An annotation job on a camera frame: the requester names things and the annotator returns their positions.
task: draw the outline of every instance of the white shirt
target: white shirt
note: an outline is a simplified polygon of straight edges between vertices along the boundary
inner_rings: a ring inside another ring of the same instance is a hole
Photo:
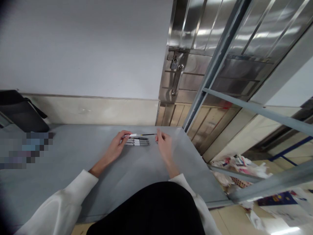
[[[190,188],[184,175],[180,174],[169,181],[189,191],[199,211],[205,234],[221,235],[205,202]],[[65,189],[49,197],[15,234],[70,235],[82,209],[82,202],[97,182],[97,177],[83,170]]]

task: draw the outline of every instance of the hand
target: hand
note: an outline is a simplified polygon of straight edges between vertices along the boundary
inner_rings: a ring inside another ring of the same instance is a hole
[[[156,141],[158,142],[159,150],[170,178],[172,179],[175,176],[178,176],[180,174],[179,170],[172,159],[172,137],[161,132],[161,130],[158,128]]]
[[[89,173],[99,177],[102,171],[121,155],[124,145],[130,134],[132,134],[130,131],[119,132],[111,141],[111,144],[104,156],[89,170]]]
[[[163,160],[171,159],[172,157],[172,137],[157,129],[156,141],[159,145],[159,150]]]

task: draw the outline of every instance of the gray table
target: gray table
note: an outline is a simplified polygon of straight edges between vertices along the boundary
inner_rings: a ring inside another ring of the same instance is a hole
[[[173,158],[191,188],[205,202],[228,200],[189,137],[178,127],[160,127],[172,136]],[[53,193],[66,187],[82,169],[89,170],[120,130],[155,133],[155,126],[53,126],[53,145],[26,169],[0,170],[2,204],[10,224],[24,224]],[[82,204],[78,223],[101,219],[140,189],[169,179],[153,136],[150,146],[125,146],[121,156],[100,176]]]

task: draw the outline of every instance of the black skirt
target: black skirt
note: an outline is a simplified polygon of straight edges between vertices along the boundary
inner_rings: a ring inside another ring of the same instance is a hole
[[[149,185],[102,220],[87,235],[205,234],[190,193],[173,182]]]

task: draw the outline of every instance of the right hand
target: right hand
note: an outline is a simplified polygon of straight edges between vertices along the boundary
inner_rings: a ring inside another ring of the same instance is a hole
[[[172,179],[175,176],[178,176],[180,174],[179,169],[172,159],[172,137],[161,132],[158,128],[156,141],[158,142],[159,150],[170,178]]]
[[[163,160],[169,160],[172,157],[172,137],[157,129],[156,141]]]

